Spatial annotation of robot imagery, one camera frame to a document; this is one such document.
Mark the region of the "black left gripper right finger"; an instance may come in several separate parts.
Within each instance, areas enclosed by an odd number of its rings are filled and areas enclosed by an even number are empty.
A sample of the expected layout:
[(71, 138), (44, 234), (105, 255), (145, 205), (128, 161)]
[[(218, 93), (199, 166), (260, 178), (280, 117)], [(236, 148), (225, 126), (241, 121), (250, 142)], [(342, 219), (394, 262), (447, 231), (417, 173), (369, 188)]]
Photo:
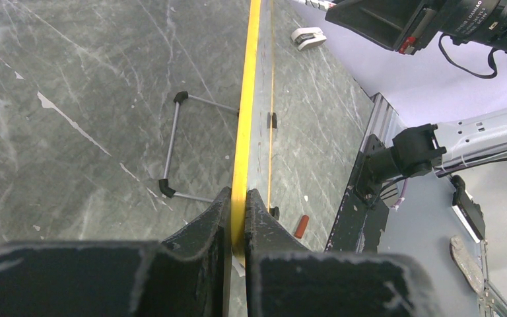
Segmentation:
[(441, 316), (428, 273), (400, 254), (313, 252), (246, 196), (250, 316)]

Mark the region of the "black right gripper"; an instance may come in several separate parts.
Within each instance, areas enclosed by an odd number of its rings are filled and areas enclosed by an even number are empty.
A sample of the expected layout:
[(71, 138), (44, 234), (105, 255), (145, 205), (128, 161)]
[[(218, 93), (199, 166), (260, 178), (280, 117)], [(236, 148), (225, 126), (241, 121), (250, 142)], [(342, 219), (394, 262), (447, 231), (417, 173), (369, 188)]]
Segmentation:
[(337, 1), (325, 20), (393, 52), (413, 55), (436, 33), (507, 55), (507, 1)]

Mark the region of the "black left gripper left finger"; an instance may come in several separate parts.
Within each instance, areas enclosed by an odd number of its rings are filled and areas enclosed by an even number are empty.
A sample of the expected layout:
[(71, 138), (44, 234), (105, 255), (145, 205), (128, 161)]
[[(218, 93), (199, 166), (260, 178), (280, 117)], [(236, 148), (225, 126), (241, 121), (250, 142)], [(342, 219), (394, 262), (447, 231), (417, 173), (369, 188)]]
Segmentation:
[(0, 247), (0, 316), (227, 316), (230, 189), (163, 241)]

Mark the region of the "brown marker cap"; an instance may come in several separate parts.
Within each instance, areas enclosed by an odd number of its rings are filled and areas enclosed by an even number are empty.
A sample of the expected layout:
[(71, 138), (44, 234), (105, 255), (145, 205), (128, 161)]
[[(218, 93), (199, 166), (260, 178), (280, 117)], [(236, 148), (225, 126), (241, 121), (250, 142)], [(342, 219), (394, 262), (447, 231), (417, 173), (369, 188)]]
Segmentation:
[(308, 222), (310, 217), (308, 215), (303, 215), (298, 221), (298, 224), (294, 230), (293, 236), (297, 239), (302, 239), (304, 233), (306, 232), (306, 228), (308, 226)]

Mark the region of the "white marker pen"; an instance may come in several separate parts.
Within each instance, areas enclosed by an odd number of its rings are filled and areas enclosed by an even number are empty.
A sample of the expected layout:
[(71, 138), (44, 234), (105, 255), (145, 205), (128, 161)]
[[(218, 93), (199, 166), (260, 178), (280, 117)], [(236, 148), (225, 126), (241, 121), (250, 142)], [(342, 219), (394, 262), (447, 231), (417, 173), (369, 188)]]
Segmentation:
[(335, 3), (324, 0), (293, 0), (293, 2), (303, 4), (307, 7), (313, 7), (321, 11), (328, 11), (330, 8), (336, 6)]

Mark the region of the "yellow framed whiteboard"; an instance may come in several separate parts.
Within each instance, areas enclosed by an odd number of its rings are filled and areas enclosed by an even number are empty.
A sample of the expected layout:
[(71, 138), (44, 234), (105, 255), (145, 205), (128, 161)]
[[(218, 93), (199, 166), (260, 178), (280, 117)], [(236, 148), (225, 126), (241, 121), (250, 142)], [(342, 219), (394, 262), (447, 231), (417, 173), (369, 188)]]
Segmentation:
[(231, 241), (234, 257), (246, 262), (244, 227), (246, 194), (257, 190), (271, 204), (274, 129), (267, 114), (274, 111), (275, 22), (273, 1), (251, 1), (238, 116), (231, 193)]

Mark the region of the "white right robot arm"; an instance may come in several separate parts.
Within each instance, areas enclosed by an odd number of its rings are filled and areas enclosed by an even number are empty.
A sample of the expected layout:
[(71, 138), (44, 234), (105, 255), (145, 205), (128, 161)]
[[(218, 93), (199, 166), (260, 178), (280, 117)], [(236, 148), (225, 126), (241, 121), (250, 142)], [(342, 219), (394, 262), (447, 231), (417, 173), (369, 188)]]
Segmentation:
[[(445, 37), (457, 46), (475, 42), (507, 55), (507, 1), (334, 1), (321, 9), (328, 22), (403, 55)], [(437, 166), (449, 174), (490, 156), (507, 143), (507, 111), (470, 122), (407, 128), (392, 142), (365, 155), (360, 164), (353, 191), (369, 206), (399, 181)]]

